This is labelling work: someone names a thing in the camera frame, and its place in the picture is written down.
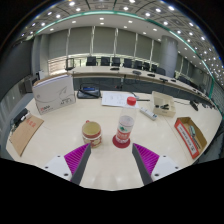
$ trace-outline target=ceiling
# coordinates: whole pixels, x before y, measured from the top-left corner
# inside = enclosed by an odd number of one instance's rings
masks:
[[[127,26],[127,30],[142,35],[143,32],[146,32],[146,36],[157,41],[161,39],[162,35],[168,35],[178,40],[178,49],[181,55],[187,57],[204,72],[209,72],[223,88],[224,69],[213,45],[196,24],[169,6],[158,0],[64,0],[36,16],[22,30],[18,40],[80,26],[105,26],[119,29],[125,29],[124,26]]]

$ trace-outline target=table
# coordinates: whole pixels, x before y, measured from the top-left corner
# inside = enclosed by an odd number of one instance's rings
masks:
[[[152,100],[151,94],[136,95],[141,99]],[[187,100],[174,100],[189,104]],[[138,101],[138,104],[139,107],[152,111],[152,101]],[[158,115],[156,121],[137,111],[130,136],[131,145],[119,149],[112,144],[112,137],[116,134],[122,108],[102,106],[101,99],[76,98],[76,103],[73,105],[40,115],[33,99],[26,108],[33,115],[43,119],[44,123],[28,143],[22,157],[18,156],[9,140],[6,148],[15,161],[42,168],[56,155],[65,155],[84,145],[82,125],[86,120],[96,121],[102,128],[103,143],[91,150],[80,186],[103,190],[139,188],[143,186],[143,182],[132,155],[132,143],[140,144],[158,155],[165,154],[180,167],[185,168],[192,165],[199,156],[194,160],[191,158],[186,145],[174,128],[176,118],[191,117],[204,134],[208,142],[207,146],[222,120],[221,114],[214,108],[204,108],[199,105],[197,112],[190,105],[175,103],[175,107],[176,114],[173,118]]]
[[[113,77],[113,78],[124,78],[126,75],[126,78],[133,79],[135,78],[135,74],[133,74],[133,68],[124,68],[119,67],[119,71],[116,70],[110,70],[113,68],[112,66],[86,66],[86,67],[77,67],[72,70],[70,70],[68,73],[71,74],[74,78],[85,78],[85,77]],[[174,78],[170,78],[167,76],[159,75],[156,73],[148,72],[148,71],[140,71],[142,74],[139,76],[139,78],[142,81],[148,81],[152,83],[157,84],[164,84],[166,86],[178,88],[180,90],[184,90],[186,92],[189,92],[193,95],[199,96],[206,101],[208,101],[210,104],[214,105],[214,103],[202,92],[199,90],[195,90],[192,86],[189,86],[183,82],[180,82],[179,80],[176,80],[176,82],[172,82]],[[155,77],[147,76],[147,74],[154,74]],[[168,80],[168,82],[163,83],[160,78]]]

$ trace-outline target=office chair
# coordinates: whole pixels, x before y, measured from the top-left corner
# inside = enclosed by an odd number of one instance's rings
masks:
[[[101,66],[110,66],[110,57],[101,57]]]
[[[144,70],[144,71],[148,71],[148,72],[149,72],[149,68],[150,68],[149,63],[144,62],[144,63],[143,63],[143,70]]]
[[[98,65],[96,57],[87,57],[86,66],[96,66],[96,64]]]
[[[157,65],[152,64],[151,72],[156,72]]]
[[[65,67],[65,70],[66,71],[72,70],[75,67],[74,64],[75,64],[74,63],[74,58],[67,58],[66,59],[66,67]]]
[[[134,68],[142,70],[142,62],[141,61],[135,61]]]
[[[113,57],[112,58],[112,66],[118,66],[118,67],[120,67],[120,64],[121,64],[120,58],[116,58],[116,57]]]
[[[124,63],[123,63],[123,67],[125,67],[125,68],[131,68],[132,67],[132,61],[131,61],[131,59],[125,58],[124,59]]]
[[[164,76],[166,76],[166,70],[163,69],[163,68],[160,68],[160,67],[157,67],[157,68],[156,68],[156,73],[157,73],[157,74],[160,74],[160,75],[164,75]]]
[[[180,82],[183,82],[183,83],[187,84],[187,80],[186,80],[183,76],[179,76],[179,77],[178,77],[178,80],[179,80]]]

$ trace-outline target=white box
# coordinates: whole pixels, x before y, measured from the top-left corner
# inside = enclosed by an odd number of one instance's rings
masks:
[[[153,108],[154,114],[161,114],[168,117],[173,117],[175,115],[176,108],[175,108],[174,100],[172,96],[152,91],[152,97],[154,102],[154,108]],[[169,110],[164,110],[160,108],[160,106],[163,106],[166,104],[168,104]]]
[[[40,114],[75,103],[71,75],[55,75],[34,83],[33,95]]]

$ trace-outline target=ceiling light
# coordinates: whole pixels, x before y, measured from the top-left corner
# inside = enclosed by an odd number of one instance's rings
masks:
[[[173,11],[173,10],[174,10],[174,8],[173,8],[172,6],[169,6],[169,9],[170,9],[171,11]]]

